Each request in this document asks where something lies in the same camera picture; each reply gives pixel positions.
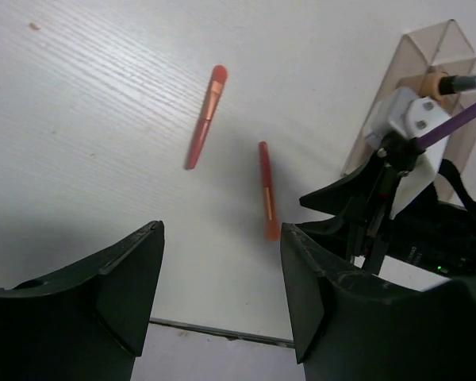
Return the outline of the round pink makeup brush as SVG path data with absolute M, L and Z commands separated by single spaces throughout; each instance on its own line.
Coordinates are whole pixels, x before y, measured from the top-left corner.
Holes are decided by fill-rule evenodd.
M 280 225 L 274 200 L 271 161 L 266 141 L 259 142 L 259 166 L 263 188 L 263 207 L 265 217 L 265 237 L 268 241 L 280 239 Z

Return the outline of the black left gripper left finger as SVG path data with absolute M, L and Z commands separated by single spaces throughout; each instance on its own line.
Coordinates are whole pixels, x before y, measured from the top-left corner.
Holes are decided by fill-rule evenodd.
M 128 380 L 163 260 L 161 221 L 58 271 L 0 288 L 0 380 Z

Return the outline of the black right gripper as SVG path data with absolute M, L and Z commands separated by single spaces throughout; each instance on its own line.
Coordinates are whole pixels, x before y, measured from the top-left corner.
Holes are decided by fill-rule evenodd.
M 329 214 L 324 221 L 299 224 L 321 247 L 350 261 L 364 257 L 377 274 L 389 256 L 450 278 L 476 275 L 476 201 L 457 186 L 461 206 L 441 202 L 425 188 L 391 217 L 393 191 L 374 187 L 384 160 L 370 158 L 336 182 L 299 198 L 301 206 Z

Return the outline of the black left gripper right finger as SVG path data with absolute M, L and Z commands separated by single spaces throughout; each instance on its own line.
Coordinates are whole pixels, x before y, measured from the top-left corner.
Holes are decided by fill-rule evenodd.
M 308 380 L 476 380 L 476 277 L 415 291 L 282 227 L 296 359 Z

